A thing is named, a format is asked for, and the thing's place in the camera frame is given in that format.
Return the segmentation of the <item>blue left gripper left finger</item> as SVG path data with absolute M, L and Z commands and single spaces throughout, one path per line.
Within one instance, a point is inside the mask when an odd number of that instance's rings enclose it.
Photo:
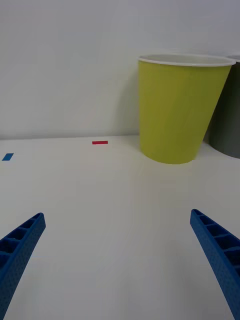
M 4 319 L 31 255 L 46 228 L 37 213 L 0 240 L 0 319 Z

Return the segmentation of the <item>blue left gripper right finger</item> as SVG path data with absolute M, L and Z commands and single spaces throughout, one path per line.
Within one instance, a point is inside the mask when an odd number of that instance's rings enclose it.
M 235 320 L 240 319 L 240 240 L 197 209 L 190 225 Z

